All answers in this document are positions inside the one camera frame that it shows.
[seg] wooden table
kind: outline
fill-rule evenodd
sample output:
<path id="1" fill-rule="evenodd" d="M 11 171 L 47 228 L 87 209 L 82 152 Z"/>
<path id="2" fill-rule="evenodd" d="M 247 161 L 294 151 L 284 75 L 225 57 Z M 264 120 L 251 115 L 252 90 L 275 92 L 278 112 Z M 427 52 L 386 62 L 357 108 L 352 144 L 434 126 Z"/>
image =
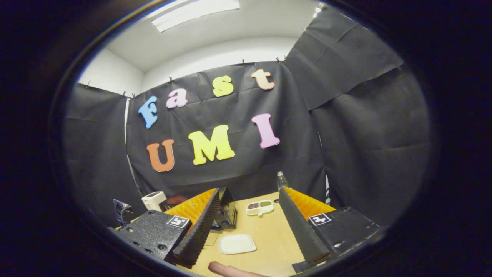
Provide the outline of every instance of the wooden table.
<path id="1" fill-rule="evenodd" d="M 217 261 L 226 266 L 233 266 L 266 276 L 294 275 L 296 272 L 292 268 L 292 264 L 304 261 L 304 257 L 280 204 L 274 203 L 274 210 L 262 216 L 245 213 L 248 203 L 266 199 L 272 201 L 278 199 L 278 192 L 236 201 L 237 228 L 211 231 L 198 261 L 192 269 L 180 267 L 207 277 L 218 277 L 219 275 L 208 269 L 210 262 Z M 235 234 L 250 235 L 256 245 L 256 250 L 233 255 L 220 253 L 217 248 L 218 239 Z"/>

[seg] water bottle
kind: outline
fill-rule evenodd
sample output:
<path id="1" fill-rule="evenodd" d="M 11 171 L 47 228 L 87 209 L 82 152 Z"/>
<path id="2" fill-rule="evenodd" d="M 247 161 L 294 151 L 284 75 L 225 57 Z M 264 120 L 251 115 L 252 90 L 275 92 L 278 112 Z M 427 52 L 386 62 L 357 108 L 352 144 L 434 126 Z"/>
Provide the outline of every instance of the water bottle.
<path id="1" fill-rule="evenodd" d="M 289 187 L 287 179 L 283 175 L 282 171 L 277 172 L 277 189 L 280 190 L 281 187 Z"/>

